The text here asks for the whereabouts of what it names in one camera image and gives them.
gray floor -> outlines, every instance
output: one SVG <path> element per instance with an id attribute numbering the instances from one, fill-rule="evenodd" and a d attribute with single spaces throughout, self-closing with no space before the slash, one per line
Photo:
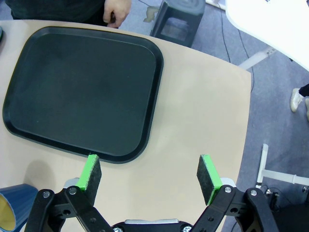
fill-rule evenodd
<path id="1" fill-rule="evenodd" d="M 159 6 L 161 0 L 145 0 L 149 5 Z M 147 6 L 133 0 L 132 10 L 121 29 L 149 35 L 153 22 L 145 23 Z M 0 0 L 0 20 L 11 19 L 9 8 Z M 223 14 L 225 40 L 231 63 L 240 64 L 246 59 L 238 31 Z M 249 56 L 266 48 L 263 42 L 241 33 Z M 193 49 L 227 60 L 221 32 L 220 10 L 206 6 L 202 22 L 196 34 Z M 289 100 L 294 87 L 309 83 L 309 73 L 280 52 L 254 66 L 255 85 L 252 91 L 247 138 L 237 186 L 241 190 L 253 187 L 259 167 L 262 144 L 269 145 L 266 168 L 299 176 L 309 177 L 307 154 L 309 150 L 309 123 L 306 107 L 302 103 L 292 113 Z M 292 203 L 302 203 L 306 195 L 301 185 L 292 185 L 271 179 L 264 184 L 279 188 Z M 279 204 L 289 204 L 281 196 Z M 234 223 L 231 218 L 225 225 L 228 232 Z"/>

shoe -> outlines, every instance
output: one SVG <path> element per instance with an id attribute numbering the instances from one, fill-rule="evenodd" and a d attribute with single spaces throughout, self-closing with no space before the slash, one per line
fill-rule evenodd
<path id="1" fill-rule="evenodd" d="M 291 95 L 291 102 L 290 102 L 290 106 L 291 106 L 291 110 L 293 112 L 296 112 L 297 108 L 298 108 L 298 105 L 302 102 L 303 100 L 303 96 L 301 96 L 299 94 L 299 89 L 298 88 L 295 88 L 293 89 L 292 91 L 292 95 Z"/>
<path id="2" fill-rule="evenodd" d="M 305 104 L 307 106 L 307 120 L 309 122 L 309 98 L 305 99 Z"/>

gray stool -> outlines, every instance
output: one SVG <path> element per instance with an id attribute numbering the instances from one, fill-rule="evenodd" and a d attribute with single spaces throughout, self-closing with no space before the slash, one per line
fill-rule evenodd
<path id="1" fill-rule="evenodd" d="M 163 0 L 150 35 L 191 47 L 205 10 L 205 0 Z M 176 18 L 187 23 L 187 33 L 181 39 L 162 34 L 166 22 Z"/>

screw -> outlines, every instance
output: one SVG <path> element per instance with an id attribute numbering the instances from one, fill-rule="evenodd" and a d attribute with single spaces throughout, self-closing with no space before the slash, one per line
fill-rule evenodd
<path id="1" fill-rule="evenodd" d="M 191 229 L 192 229 L 191 226 L 185 226 L 185 227 L 183 228 L 183 232 L 189 232 Z"/>
<path id="2" fill-rule="evenodd" d="M 304 186 L 302 189 L 302 192 L 308 192 L 309 191 L 309 187 Z"/>
<path id="3" fill-rule="evenodd" d="M 224 192 L 230 193 L 232 189 L 230 187 L 225 187 Z"/>
<path id="4" fill-rule="evenodd" d="M 120 228 L 118 228 L 118 227 L 115 227 L 115 228 L 114 228 L 114 231 L 115 231 L 115 232 L 122 232 L 122 229 L 120 229 Z"/>
<path id="5" fill-rule="evenodd" d="M 251 190 L 251 195 L 252 196 L 256 196 L 257 195 L 257 192 L 255 190 Z"/>
<path id="6" fill-rule="evenodd" d="M 74 195 L 76 193 L 76 188 L 71 188 L 69 194 Z"/>
<path id="7" fill-rule="evenodd" d="M 50 196 L 50 192 L 49 191 L 45 191 L 44 193 L 43 193 L 43 197 L 44 198 L 48 198 Z"/>

black tray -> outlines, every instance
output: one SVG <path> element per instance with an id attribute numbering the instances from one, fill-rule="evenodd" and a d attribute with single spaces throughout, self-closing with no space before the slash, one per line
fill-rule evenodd
<path id="1" fill-rule="evenodd" d="M 162 53 L 147 39 L 46 27 L 21 52 L 3 120 L 25 139 L 129 162 L 147 145 L 162 69 Z"/>

